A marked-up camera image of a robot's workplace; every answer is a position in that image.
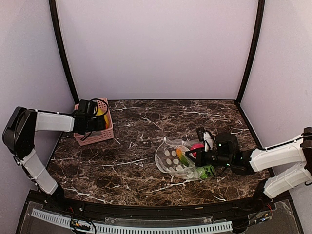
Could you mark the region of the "yellow fake banana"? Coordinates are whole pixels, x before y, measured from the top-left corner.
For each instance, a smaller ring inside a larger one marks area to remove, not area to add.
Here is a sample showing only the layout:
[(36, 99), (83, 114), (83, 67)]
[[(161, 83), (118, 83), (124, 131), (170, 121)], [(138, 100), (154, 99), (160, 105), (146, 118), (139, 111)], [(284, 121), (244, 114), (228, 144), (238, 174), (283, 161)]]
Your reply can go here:
[(107, 115), (105, 114), (105, 112), (102, 109), (98, 109), (97, 113), (96, 113), (96, 116), (97, 117), (102, 116), (104, 118), (104, 120), (105, 120), (105, 128), (108, 129), (109, 128), (109, 119), (108, 119)]

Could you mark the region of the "clear zip top bag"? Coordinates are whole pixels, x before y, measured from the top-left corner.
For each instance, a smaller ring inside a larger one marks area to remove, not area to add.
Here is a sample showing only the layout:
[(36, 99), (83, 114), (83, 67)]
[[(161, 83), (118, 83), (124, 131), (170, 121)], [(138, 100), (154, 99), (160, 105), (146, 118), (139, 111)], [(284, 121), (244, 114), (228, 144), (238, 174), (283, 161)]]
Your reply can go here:
[(155, 152), (156, 166), (163, 173), (188, 181), (212, 179), (216, 176), (214, 166), (207, 164), (197, 167), (186, 156), (187, 151), (198, 148), (209, 149), (198, 141), (169, 140), (164, 137)]

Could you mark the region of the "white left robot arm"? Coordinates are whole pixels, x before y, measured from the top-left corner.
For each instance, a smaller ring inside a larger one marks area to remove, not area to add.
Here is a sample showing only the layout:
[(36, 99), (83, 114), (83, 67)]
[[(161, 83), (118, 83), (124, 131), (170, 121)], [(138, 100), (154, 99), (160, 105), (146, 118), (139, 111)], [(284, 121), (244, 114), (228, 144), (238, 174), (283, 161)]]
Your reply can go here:
[(106, 128), (105, 114), (75, 112), (62, 114), (17, 107), (11, 115), (2, 134), (2, 141), (17, 165), (42, 192), (50, 196), (49, 203), (57, 212), (69, 208), (64, 190), (49, 174), (35, 150), (35, 133), (38, 131), (73, 132), (87, 138), (90, 133)]

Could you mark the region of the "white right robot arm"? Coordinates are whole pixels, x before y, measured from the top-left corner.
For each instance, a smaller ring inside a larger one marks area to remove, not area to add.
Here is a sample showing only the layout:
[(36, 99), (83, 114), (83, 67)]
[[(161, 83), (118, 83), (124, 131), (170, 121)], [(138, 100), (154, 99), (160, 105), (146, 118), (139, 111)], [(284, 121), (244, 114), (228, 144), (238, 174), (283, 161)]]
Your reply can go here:
[(185, 153), (197, 167), (205, 165), (230, 168), (237, 175), (252, 175), (268, 168), (292, 163), (284, 172), (261, 181), (249, 208), (260, 211), (267, 203), (302, 183), (312, 183), (312, 129), (306, 127), (295, 138), (266, 148), (240, 150), (238, 139), (227, 132), (213, 136), (204, 128), (197, 128), (202, 148), (191, 149)]

